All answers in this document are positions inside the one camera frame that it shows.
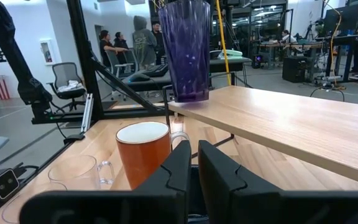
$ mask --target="man in black shirt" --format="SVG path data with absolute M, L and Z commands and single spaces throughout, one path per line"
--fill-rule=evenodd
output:
M 116 54 L 118 54 L 118 52 L 124 52 L 127 51 L 127 49 L 121 47 L 113 47 L 112 44 L 110 43 L 110 34 L 107 30 L 102 30 L 100 32 L 99 39 L 100 39 L 99 49 L 100 49 L 100 54 L 102 55 L 103 65 L 108 67 L 108 69 L 110 69 L 111 64 L 106 51 L 113 50 L 115 51 Z
M 153 34 L 157 39 L 157 46 L 155 47 L 155 64 L 161 65 L 161 57 L 165 55 L 164 42 L 162 39 L 162 33 L 160 32 L 160 23 L 156 22 L 153 25 Z

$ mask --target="concrete floor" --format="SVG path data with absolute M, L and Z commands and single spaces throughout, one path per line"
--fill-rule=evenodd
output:
M 310 96 L 314 87 L 302 83 L 290 83 L 282 79 L 281 68 L 274 70 L 252 69 L 246 66 L 248 84 L 254 88 L 290 93 L 301 96 Z M 242 72 L 237 75 L 243 79 Z M 358 103 L 358 84 L 346 83 L 344 90 L 345 101 Z M 213 86 L 221 88 L 227 86 L 226 77 L 213 79 Z M 103 101 L 110 101 L 111 88 L 103 81 L 99 82 L 99 89 Z M 342 100 L 342 95 L 333 91 L 316 91 L 313 95 L 316 98 L 329 100 Z M 115 97 L 120 105 L 134 104 L 131 99 L 122 101 L 122 97 Z M 162 97 L 150 97 L 151 102 L 162 101 Z M 54 99 L 58 105 L 65 102 Z M 6 136 L 10 141 L 0 150 L 0 169 L 14 167 L 20 162 L 25 165 L 39 166 L 44 163 L 52 154 L 63 147 L 63 137 L 59 133 L 56 124 L 33 125 L 31 118 L 32 110 L 23 104 L 21 99 L 0 100 L 0 136 Z M 66 136 L 78 134 L 78 128 L 63 129 Z

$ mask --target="glass mug handle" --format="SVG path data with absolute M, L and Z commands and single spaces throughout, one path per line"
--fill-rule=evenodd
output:
M 177 131 L 171 134 L 171 144 L 173 143 L 173 140 L 175 140 L 175 138 L 177 137 L 184 137 L 186 140 L 190 140 L 189 136 L 186 133 L 184 133 L 183 131 Z
M 109 166 L 110 167 L 110 171 L 111 171 L 111 179 L 106 179 L 106 178 L 100 178 L 100 184 L 112 184 L 114 183 L 114 169 L 112 168 L 112 164 L 109 161 L 102 161 L 99 165 L 98 165 L 98 172 L 100 172 L 100 170 L 102 169 L 102 167 L 104 166 Z

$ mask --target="gray hoodie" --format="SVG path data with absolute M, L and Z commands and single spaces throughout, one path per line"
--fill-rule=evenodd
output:
M 157 40 L 153 33 L 146 29 L 146 24 L 146 18 L 142 16 L 134 17 L 134 52 L 140 65 L 150 65 L 155 62 L 154 47 L 157 46 Z

